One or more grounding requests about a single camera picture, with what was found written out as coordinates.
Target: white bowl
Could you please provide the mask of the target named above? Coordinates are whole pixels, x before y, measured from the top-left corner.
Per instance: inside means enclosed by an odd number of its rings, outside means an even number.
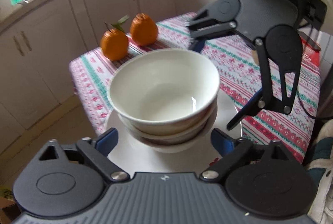
[[[205,116],[200,119],[196,124],[191,126],[189,129],[186,129],[182,132],[179,132],[177,134],[168,135],[168,136],[157,136],[157,135],[150,135],[146,134],[138,129],[136,129],[128,119],[123,117],[122,115],[118,114],[119,119],[122,121],[122,123],[127,127],[127,129],[130,132],[133,132],[134,134],[137,134],[144,139],[148,140],[149,142],[152,142],[154,144],[159,145],[176,145],[181,144],[183,142],[189,141],[193,137],[195,137],[206,125],[206,122],[210,115],[213,113],[213,111],[217,108],[217,103],[214,101],[208,108],[208,111],[206,112]]]
[[[204,116],[219,87],[219,72],[207,57],[163,49],[120,66],[107,93],[114,109],[140,131],[171,135]]]
[[[214,125],[215,119],[217,116],[217,105],[213,111],[213,113],[211,114],[211,116],[208,118],[204,128],[197,134],[196,137],[194,137],[193,139],[181,143],[181,144],[177,144],[177,145],[158,145],[158,144],[154,144],[152,142],[149,142],[148,140],[144,139],[143,137],[135,134],[134,132],[129,131],[129,134],[134,137],[135,139],[137,139],[138,141],[140,141],[143,144],[146,144],[147,146],[152,147],[152,149],[154,149],[157,152],[161,152],[161,153],[178,153],[178,152],[182,152],[185,151],[189,148],[191,148],[196,142],[198,142],[202,137],[204,137],[209,131],[212,130],[212,127]]]

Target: white cloth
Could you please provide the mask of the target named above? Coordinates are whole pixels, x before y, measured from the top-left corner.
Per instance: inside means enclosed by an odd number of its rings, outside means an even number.
[[[314,144],[318,141],[333,137],[333,120],[327,122],[315,140]],[[333,223],[333,147],[329,159],[316,159],[310,162],[307,169],[312,168],[325,168],[326,171],[320,180],[317,195],[313,201],[308,216],[311,217],[318,224],[332,224]]]

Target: patterned tablecloth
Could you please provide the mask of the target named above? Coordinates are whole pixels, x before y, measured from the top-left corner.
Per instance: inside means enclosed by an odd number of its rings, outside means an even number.
[[[74,85],[83,107],[98,135],[103,132],[103,125],[108,113],[113,109],[107,99],[107,84],[117,68],[136,55],[168,48],[186,48],[189,45],[189,31],[185,22],[193,13],[181,15],[158,23],[158,41],[146,47],[138,47],[129,37],[129,54],[121,61],[111,62],[106,59],[100,48],[96,48],[70,63]],[[238,109],[260,89],[259,67],[254,63],[251,50],[238,36],[228,36],[206,42],[202,54],[209,57],[220,72],[220,89],[225,91],[235,102]],[[319,91],[319,53],[305,48],[299,80],[299,93],[306,109],[316,114]],[[279,72],[272,63],[271,73],[274,95],[281,99]],[[287,90],[291,90],[292,79],[286,77]],[[267,144],[279,139],[302,161],[309,145],[314,120],[307,117],[298,98],[290,115],[271,111],[261,111],[256,117],[247,116],[243,120],[244,136],[256,144]]]

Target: fruit stem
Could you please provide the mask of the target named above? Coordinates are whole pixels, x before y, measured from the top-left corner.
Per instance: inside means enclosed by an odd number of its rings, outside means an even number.
[[[111,32],[111,30],[109,29],[108,24],[106,22],[104,22],[104,24],[106,25],[107,30]]]

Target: white plate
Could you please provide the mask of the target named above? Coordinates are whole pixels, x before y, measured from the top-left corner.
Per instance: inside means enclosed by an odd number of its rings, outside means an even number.
[[[237,111],[234,102],[223,91],[218,94],[217,106],[217,117],[210,132],[214,128],[219,128],[235,139],[241,137],[240,124],[230,132],[226,130],[227,123]],[[165,154],[155,151],[132,137],[115,111],[109,114],[104,124],[105,130],[111,127],[118,130],[119,140],[108,158],[128,172],[131,177],[135,172],[195,172],[199,174],[216,158],[221,158],[210,143],[210,134],[205,135],[200,142],[188,150]]]

